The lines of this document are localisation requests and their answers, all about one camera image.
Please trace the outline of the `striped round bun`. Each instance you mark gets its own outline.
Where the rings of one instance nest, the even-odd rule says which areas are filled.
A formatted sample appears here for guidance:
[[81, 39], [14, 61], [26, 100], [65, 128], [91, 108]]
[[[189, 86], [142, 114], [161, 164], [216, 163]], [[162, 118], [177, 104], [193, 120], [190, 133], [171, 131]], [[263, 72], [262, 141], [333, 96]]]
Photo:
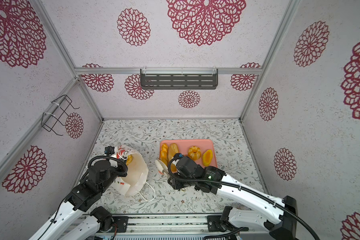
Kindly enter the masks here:
[[197, 146], [192, 146], [188, 150], [188, 157], [193, 161], [197, 161], [202, 156], [201, 149]]

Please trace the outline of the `oval yellow bread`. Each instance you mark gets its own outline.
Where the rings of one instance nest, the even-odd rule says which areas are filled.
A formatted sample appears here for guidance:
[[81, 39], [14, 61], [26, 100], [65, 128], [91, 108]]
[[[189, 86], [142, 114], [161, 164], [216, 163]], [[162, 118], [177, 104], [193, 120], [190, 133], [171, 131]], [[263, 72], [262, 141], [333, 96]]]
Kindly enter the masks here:
[[206, 152], [204, 152], [203, 157], [202, 157], [202, 163], [205, 167], [208, 167], [211, 165], [212, 160], [214, 158], [214, 154], [212, 150], [207, 150]]

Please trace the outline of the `long pale baguette bread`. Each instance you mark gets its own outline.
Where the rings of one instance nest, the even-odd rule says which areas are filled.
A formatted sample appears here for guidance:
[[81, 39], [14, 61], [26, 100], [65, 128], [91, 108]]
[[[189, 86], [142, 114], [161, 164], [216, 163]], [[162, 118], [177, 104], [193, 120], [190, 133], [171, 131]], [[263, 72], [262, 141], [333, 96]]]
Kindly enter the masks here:
[[[174, 158], [175, 154], [179, 153], [179, 147], [177, 144], [173, 143], [170, 144], [169, 149], [168, 149], [168, 160], [169, 162]], [[172, 173], [175, 173], [177, 171], [176, 166], [172, 163], [169, 166], [169, 169], [171, 170]]]

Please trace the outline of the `long twisted yellow bread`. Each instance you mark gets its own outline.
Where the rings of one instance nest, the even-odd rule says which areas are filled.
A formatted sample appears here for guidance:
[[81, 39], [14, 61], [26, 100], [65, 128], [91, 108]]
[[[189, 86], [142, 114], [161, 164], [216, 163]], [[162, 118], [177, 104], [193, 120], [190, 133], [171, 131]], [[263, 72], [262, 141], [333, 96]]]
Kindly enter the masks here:
[[168, 145], [162, 144], [160, 151], [160, 161], [163, 162], [166, 166], [168, 165]]

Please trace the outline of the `steel tongs with white tips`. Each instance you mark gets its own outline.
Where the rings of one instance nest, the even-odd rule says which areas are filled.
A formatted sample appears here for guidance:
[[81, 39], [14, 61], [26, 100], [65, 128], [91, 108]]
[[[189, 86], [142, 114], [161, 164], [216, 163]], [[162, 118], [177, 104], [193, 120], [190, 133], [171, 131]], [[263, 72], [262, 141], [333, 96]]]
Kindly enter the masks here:
[[161, 160], [155, 160], [155, 165], [160, 174], [166, 176], [167, 178], [170, 177], [168, 167], [165, 163], [163, 163]]

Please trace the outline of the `white floral paper bag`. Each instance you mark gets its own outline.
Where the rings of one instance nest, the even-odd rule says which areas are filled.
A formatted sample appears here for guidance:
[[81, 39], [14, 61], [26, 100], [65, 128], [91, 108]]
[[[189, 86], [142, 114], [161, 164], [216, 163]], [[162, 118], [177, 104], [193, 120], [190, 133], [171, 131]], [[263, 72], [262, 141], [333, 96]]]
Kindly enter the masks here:
[[[153, 201], [156, 198], [156, 192], [154, 188], [147, 183], [149, 169], [143, 156], [132, 147], [127, 145], [119, 145], [112, 157], [123, 160], [126, 163], [128, 155], [133, 155], [134, 159], [127, 166], [127, 176], [117, 177], [111, 184], [111, 188], [115, 189], [125, 197], [131, 197], [139, 194], [146, 202]], [[147, 184], [153, 191], [153, 198], [150, 200], [146, 199], [141, 193], [141, 190], [145, 184]]]

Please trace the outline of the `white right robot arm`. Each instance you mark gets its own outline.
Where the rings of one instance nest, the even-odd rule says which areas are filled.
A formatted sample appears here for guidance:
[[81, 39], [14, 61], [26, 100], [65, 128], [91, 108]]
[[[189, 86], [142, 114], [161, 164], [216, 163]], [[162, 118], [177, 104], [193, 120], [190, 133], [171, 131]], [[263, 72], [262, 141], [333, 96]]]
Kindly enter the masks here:
[[177, 168], [176, 173], [170, 172], [168, 180], [173, 189], [194, 186], [196, 191], [235, 200], [265, 217], [262, 225], [275, 240], [296, 239], [298, 207], [294, 198], [281, 199], [259, 192], [216, 167], [202, 168], [180, 153], [175, 154], [169, 164]]

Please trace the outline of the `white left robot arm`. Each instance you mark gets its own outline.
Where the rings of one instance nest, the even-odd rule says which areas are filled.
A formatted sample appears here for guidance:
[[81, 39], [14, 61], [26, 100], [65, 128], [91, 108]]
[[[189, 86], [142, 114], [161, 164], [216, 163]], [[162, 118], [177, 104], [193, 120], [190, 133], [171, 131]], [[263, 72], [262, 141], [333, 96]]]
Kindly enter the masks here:
[[[68, 195], [63, 198], [56, 212], [34, 233], [31, 240], [57, 240], [68, 227], [85, 214], [101, 199], [103, 193], [118, 177], [127, 176], [125, 160], [110, 156], [96, 156], [88, 163], [88, 168]], [[84, 240], [100, 229], [107, 231], [112, 226], [112, 214], [99, 207], [78, 227], [64, 235]]]

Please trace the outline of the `pink plastic tray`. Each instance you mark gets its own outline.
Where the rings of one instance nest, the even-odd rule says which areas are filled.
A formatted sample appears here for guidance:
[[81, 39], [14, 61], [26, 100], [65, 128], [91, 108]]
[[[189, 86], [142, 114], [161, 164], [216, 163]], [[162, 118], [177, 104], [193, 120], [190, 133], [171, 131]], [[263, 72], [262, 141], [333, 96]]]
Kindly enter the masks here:
[[214, 149], [214, 144], [212, 140], [209, 139], [193, 139], [193, 140], [163, 140], [160, 142], [160, 150], [159, 150], [159, 159], [161, 160], [161, 152], [163, 149], [163, 145], [167, 145], [169, 148], [171, 144], [176, 144], [178, 146], [179, 152], [183, 155], [188, 155], [189, 149], [192, 147], [197, 147], [200, 149], [200, 158], [195, 160], [195, 163], [201, 165], [203, 168], [206, 166], [203, 162], [203, 155], [205, 152], [211, 150], [212, 151], [212, 159], [209, 166], [218, 167], [218, 162], [216, 158], [216, 153]]

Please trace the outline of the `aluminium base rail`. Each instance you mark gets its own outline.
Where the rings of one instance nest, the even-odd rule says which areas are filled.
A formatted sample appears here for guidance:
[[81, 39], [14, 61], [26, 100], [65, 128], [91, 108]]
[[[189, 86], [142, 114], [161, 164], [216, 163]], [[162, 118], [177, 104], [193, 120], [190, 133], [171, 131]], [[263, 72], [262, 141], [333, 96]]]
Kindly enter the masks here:
[[255, 211], [225, 207], [219, 214], [134, 214], [112, 215], [102, 207], [82, 217], [63, 214], [52, 217], [51, 233], [44, 240], [85, 240], [94, 235], [105, 235], [115, 240], [124, 235], [154, 235], [185, 238], [187, 235], [203, 234], [208, 239], [238, 240], [240, 233], [246, 237], [269, 234], [275, 240], [294, 240], [297, 222], [290, 215], [277, 214], [272, 223]]

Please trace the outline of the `dark grey wall shelf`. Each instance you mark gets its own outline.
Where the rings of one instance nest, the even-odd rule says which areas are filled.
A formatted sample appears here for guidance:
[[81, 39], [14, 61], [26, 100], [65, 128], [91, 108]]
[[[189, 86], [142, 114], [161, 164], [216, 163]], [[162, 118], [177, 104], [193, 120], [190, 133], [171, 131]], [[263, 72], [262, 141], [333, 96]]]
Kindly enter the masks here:
[[148, 70], [140, 69], [140, 84], [144, 90], [215, 90], [219, 71], [210, 70]]

